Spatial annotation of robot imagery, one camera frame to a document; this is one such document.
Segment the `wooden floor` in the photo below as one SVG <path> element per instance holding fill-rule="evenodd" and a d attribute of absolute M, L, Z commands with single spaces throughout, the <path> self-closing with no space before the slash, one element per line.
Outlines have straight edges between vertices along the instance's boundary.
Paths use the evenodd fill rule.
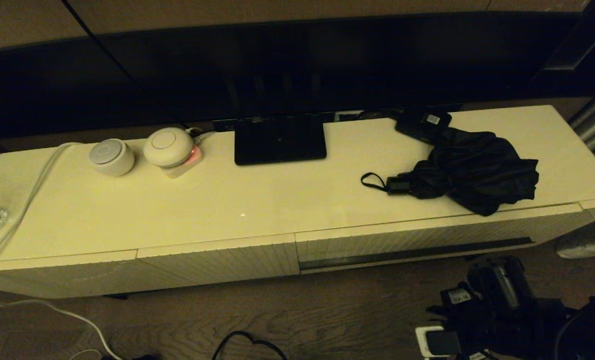
<path fill-rule="evenodd" d="M 524 262 L 536 296 L 579 308 L 595 295 L 595 258 L 561 259 L 554 244 L 501 254 Z M 58 303 L 95 321 L 127 360 L 145 354 L 208 360 L 233 330 L 277 344 L 289 360 L 414 360 L 421 359 L 414 328 L 431 317 L 424 309 L 439 305 L 440 290 L 465 280 L 467 268 L 462 258 L 427 260 Z M 222 360 L 278 359 L 264 347 L 233 340 Z M 2 360 L 67 360 L 89 347 L 102 348 L 76 319 L 40 305 L 0 309 Z"/>

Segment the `glossy white surface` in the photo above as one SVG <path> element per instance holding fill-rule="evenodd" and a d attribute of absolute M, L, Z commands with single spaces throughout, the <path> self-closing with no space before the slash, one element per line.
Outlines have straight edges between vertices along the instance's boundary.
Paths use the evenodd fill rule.
<path fill-rule="evenodd" d="M 471 214 L 447 197 L 388 196 L 360 184 L 360 176 L 369 171 L 384 178 L 410 171 L 430 152 L 430 145 L 396 132 L 394 125 L 391 119 L 327 123 L 326 159 L 256 166 L 236 166 L 234 133 L 221 132 L 203 141 L 204 161 L 176 179 L 145 160 L 144 139 L 127 141 L 136 154 L 135 166 L 117 178 L 88 166 L 95 144 L 72 146 L 56 162 L 0 260 Z M 553 107 L 455 112 L 451 125 L 495 132 L 520 157 L 539 160 L 535 200 L 503 205 L 502 211 L 595 199 L 595 157 Z M 0 205 L 12 217 L 51 151 L 0 156 Z"/>

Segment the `folded umbrella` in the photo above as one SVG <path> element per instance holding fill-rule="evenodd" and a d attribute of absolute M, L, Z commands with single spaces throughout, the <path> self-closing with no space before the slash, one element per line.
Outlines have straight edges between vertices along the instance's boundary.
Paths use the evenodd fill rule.
<path fill-rule="evenodd" d="M 409 194 L 418 199 L 444 194 L 476 214 L 488 216 L 500 204 L 514 204 L 535 197 L 540 174 L 538 160 L 520 159 L 507 139 L 492 132 L 467 132 L 447 127 L 432 140 L 428 159 L 419 161 L 410 172 L 387 178 L 382 186 L 361 178 L 367 187 L 389 193 Z"/>

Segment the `white cable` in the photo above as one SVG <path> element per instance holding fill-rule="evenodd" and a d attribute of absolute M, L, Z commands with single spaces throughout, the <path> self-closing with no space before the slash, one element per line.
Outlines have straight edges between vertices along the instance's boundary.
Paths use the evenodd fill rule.
<path fill-rule="evenodd" d="M 76 353 L 75 355 L 73 355 L 73 356 L 69 357 L 69 358 L 68 358 L 68 360 L 74 360 L 74 359 L 75 359 L 75 358 L 77 358 L 78 356 L 82 355 L 83 353 L 88 353 L 89 351 L 93 351 L 93 352 L 97 353 L 100 359 L 104 357 L 104 356 L 102 356 L 102 353 L 101 353 L 101 352 L 99 352 L 98 350 L 96 350 L 96 349 L 94 349 L 94 348 L 88 348 L 88 349 L 86 349 L 86 350 L 82 350 L 82 351 L 80 351 L 80 352 Z"/>
<path fill-rule="evenodd" d="M 64 151 L 64 149 L 68 148 L 69 146 L 76 145 L 76 144 L 80 144 L 80 143 L 77 143 L 77 142 L 63 143 L 62 145 L 58 146 L 55 149 L 55 151 L 53 151 L 53 153 L 51 154 L 51 157 L 48 158 L 48 160 L 44 164 L 44 167 L 42 168 L 39 175 L 35 179 L 33 188 L 31 189 L 30 193 L 28 194 L 28 198 L 26 199 L 26 202 L 24 203 L 24 206 L 22 207 L 21 212 L 19 213 L 19 216 L 17 217 L 17 219 L 15 221 L 12 222 L 11 227 L 9 227 L 9 229 L 0 238 L 0 249 L 2 248 L 3 244 L 5 244 L 7 242 L 7 239 L 9 239 L 11 234 L 13 234 L 16 231 L 16 229 L 18 228 L 18 226 L 20 225 L 22 219 L 24 218 L 24 214 L 26 214 L 27 210 L 29 209 L 29 205 L 31 205 L 33 198 L 35 198 L 35 194 L 38 193 L 40 186 L 42 185 L 42 181 L 44 180 L 44 177 L 51 169 L 51 166 L 53 165 L 53 162 L 55 161 L 55 159 L 60 155 L 60 153 L 62 153 Z M 58 313 L 68 315 L 68 316 L 74 317 L 76 319 L 80 319 L 81 321 L 89 324 L 98 333 L 99 339 L 101 340 L 101 343 L 103 344 L 104 349 L 113 358 L 115 358 L 117 360 L 122 360 L 121 357 L 117 356 L 111 350 L 111 348 L 107 344 L 106 340 L 104 339 L 104 335 L 103 335 L 102 331 L 96 324 L 94 324 L 94 322 L 92 322 L 91 320 L 87 319 L 86 317 L 80 316 L 76 313 L 73 313 L 73 312 L 70 312 L 67 310 L 62 310 L 59 307 L 53 305 L 53 303 L 51 303 L 49 301 L 40 300 L 40 299 L 28 299 L 28 300 L 14 301 L 14 302 L 8 302 L 8 303 L 0 301 L 0 308 L 8 308 L 10 306 L 27 305 L 27 304 L 39 304 L 39 305 L 48 306 L 49 308 L 55 310 Z"/>

